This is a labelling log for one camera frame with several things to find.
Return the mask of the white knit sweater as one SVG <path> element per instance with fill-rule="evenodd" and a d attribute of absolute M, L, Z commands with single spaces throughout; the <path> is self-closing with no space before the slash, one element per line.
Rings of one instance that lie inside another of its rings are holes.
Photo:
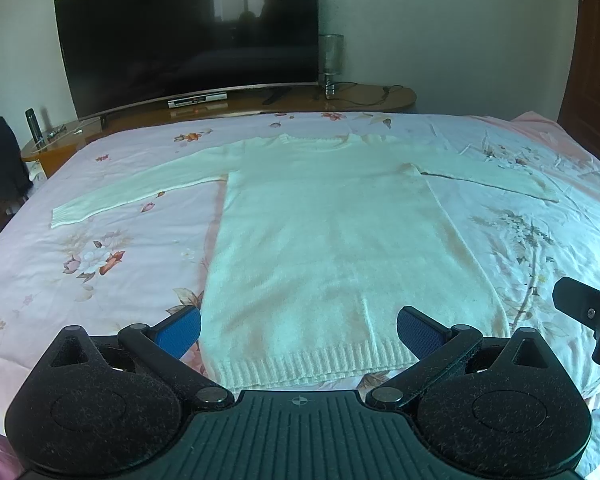
<path fill-rule="evenodd" d="M 226 183 L 204 285 L 200 353 L 230 390 L 300 385 L 413 361 L 401 307 L 509 333 L 476 258 L 431 191 L 447 177 L 556 200 L 528 171 L 390 136 L 253 138 L 206 148 L 56 208 L 53 226 L 161 192 Z"/>

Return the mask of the wooden TV console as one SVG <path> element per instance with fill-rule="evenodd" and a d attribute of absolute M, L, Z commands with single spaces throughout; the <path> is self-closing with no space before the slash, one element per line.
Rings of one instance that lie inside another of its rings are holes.
<path fill-rule="evenodd" d="M 54 174 L 76 151 L 104 136 L 125 130 L 161 126 L 174 122 L 217 117 L 295 112 L 412 112 L 417 101 L 413 89 L 393 84 L 336 83 L 336 93 L 327 99 L 320 86 L 234 90 L 220 102 L 170 110 L 164 101 L 118 110 L 85 122 L 70 122 L 67 131 L 39 148 L 29 141 L 21 149 L 25 162 L 39 162 L 46 176 Z"/>

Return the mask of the silver set-top box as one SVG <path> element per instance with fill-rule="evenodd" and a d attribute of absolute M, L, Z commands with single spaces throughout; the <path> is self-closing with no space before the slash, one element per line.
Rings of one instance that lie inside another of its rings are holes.
<path fill-rule="evenodd" d="M 181 96 L 180 98 L 170 99 L 168 107 L 170 110 L 176 108 L 196 106 L 200 104 L 225 101 L 227 99 L 226 91 L 215 91 L 207 93 L 192 94 L 191 96 Z"/>

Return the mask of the pink floral bed sheet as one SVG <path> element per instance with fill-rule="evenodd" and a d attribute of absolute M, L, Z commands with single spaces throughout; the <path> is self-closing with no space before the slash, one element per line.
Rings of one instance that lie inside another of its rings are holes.
<path fill-rule="evenodd" d="M 590 330 L 558 312 L 555 283 L 569 276 L 600 290 L 600 162 L 557 124 L 358 112 L 274 114 L 180 122 L 119 132 L 72 156 L 0 234 L 0 479 L 20 466 L 1 429 L 9 402 L 62 326 L 115 333 L 199 304 L 223 187 L 210 182 L 63 228 L 55 207 L 130 174 L 253 136 L 388 134 L 478 160 L 537 171 L 557 203 L 434 178 L 438 200 L 494 286 L 511 326 L 537 328 L 593 410 L 579 471 L 600 479 L 600 366 Z"/>

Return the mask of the large black curved television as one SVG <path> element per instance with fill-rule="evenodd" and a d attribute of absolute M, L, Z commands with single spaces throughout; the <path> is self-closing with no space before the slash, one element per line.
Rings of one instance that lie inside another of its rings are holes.
<path fill-rule="evenodd" d="M 56 0 L 55 16 L 81 118 L 318 81 L 318 0 Z"/>

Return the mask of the black remote control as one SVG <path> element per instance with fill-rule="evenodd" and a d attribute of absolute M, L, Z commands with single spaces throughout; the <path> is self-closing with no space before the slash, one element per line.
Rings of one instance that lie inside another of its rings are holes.
<path fill-rule="evenodd" d="M 33 108 L 28 108 L 24 114 L 26 115 L 26 121 L 32 134 L 32 139 L 35 143 L 40 142 L 43 139 L 40 125 L 38 124 L 38 118 L 36 118 L 35 111 Z"/>

